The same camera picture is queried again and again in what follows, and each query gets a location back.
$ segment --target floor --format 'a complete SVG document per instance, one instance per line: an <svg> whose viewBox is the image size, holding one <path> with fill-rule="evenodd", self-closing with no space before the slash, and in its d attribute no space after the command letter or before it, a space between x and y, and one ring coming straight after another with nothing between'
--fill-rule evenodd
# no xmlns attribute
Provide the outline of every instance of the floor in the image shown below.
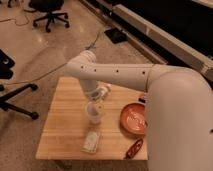
<svg viewBox="0 0 213 171"><path fill-rule="evenodd" d="M18 27L14 21L0 23L0 48L16 61L11 80L1 83L14 83L33 80L51 69L66 63L78 55L92 41L99 31L103 32L104 23L100 21L78 0L66 0L62 11L69 14L70 28L56 23L51 33L44 30L44 22L38 28L32 27L32 20L41 16L39 12L24 13L18 2L7 8L6 0L0 5L0 20L15 18L18 24L30 23ZM128 42L114 45L101 34L92 51L99 63L150 63ZM39 90L26 91L11 102L30 111L37 111L40 118L31 121L16 112L0 111L0 170L1 171L146 171L146 162L142 161L66 161L72 168L62 168L54 161L35 159L42 128L44 126L51 99L60 76L67 75L65 68L37 81ZM5 92L21 85L8 85Z"/></svg>

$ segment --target chair wheel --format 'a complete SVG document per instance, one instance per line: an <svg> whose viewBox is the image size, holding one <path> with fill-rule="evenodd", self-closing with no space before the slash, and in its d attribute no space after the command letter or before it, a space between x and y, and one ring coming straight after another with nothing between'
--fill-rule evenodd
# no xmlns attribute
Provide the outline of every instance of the chair wheel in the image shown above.
<svg viewBox="0 0 213 171"><path fill-rule="evenodd" d="M50 30L49 28L46 28L46 32L47 32L47 33L50 33L51 30Z"/></svg>
<svg viewBox="0 0 213 171"><path fill-rule="evenodd" d="M0 85L0 91L4 91L4 86Z"/></svg>
<svg viewBox="0 0 213 171"><path fill-rule="evenodd" d="M36 91L38 89L38 86L36 84L30 84L30 88L33 90L33 91Z"/></svg>
<svg viewBox="0 0 213 171"><path fill-rule="evenodd" d="M33 22L33 27L38 27L38 24L36 22Z"/></svg>
<svg viewBox="0 0 213 171"><path fill-rule="evenodd" d="M65 24L65 27L66 27L66 28L69 28L69 27L70 27L70 24L69 24L69 23L66 23L66 24Z"/></svg>
<svg viewBox="0 0 213 171"><path fill-rule="evenodd" d="M65 18L65 19L68 19L69 17L68 17L68 15L67 15L67 14L65 14L65 15L64 15L64 18Z"/></svg>
<svg viewBox="0 0 213 171"><path fill-rule="evenodd" d="M39 118L39 114L37 112L32 112L30 114L30 117L32 118L32 120L36 120Z"/></svg>

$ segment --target orange bowl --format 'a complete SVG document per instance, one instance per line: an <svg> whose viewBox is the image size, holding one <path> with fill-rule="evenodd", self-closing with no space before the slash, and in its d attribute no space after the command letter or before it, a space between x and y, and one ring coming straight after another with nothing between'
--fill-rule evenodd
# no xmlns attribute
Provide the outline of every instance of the orange bowl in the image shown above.
<svg viewBox="0 0 213 171"><path fill-rule="evenodd" d="M144 117L145 106L139 103L126 105L120 115L121 125L128 132L135 135L144 135L146 121Z"/></svg>

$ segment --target chair base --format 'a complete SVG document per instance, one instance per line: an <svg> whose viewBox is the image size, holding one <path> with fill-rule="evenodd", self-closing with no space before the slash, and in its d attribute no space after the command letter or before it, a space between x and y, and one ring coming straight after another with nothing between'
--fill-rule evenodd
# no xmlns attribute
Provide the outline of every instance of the chair base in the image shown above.
<svg viewBox="0 0 213 171"><path fill-rule="evenodd" d="M0 91L4 91L4 86L0 84Z"/></svg>
<svg viewBox="0 0 213 171"><path fill-rule="evenodd" d="M33 26L37 27L38 24L36 22L47 19L47 24L46 24L46 32L47 33L51 32L51 30L49 28L49 25L50 25L50 23L55 23L55 20L59 20L59 21L62 21L64 23L66 23L65 27L69 28L70 27L69 22L67 20L65 20L65 19L60 18L60 16L64 16L65 19L68 19L68 14L67 13L52 13L52 12L49 12L45 16L40 17L38 19L35 19L33 21Z"/></svg>
<svg viewBox="0 0 213 171"><path fill-rule="evenodd" d="M32 91L35 91L38 89L38 86L36 84L27 84L21 88L18 88L17 90L14 90L8 94L3 95L2 97L0 97L0 108L3 109L4 111L11 109L11 110L20 112L22 114L25 114L25 115L31 117L31 119L33 119L33 120L38 119L39 115L37 112L29 112L25 109L19 108L19 107L14 106L7 102L7 100L16 96L17 94L21 93L22 91L26 90L27 88L31 88Z"/></svg>

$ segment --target white cup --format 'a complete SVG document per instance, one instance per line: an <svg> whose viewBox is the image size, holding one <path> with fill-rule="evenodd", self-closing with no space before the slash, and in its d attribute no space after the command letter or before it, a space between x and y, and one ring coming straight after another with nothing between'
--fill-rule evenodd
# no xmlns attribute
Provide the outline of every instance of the white cup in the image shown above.
<svg viewBox="0 0 213 171"><path fill-rule="evenodd" d="M86 113L92 124L99 124L101 122L101 114L95 109L94 102L87 103Z"/></svg>

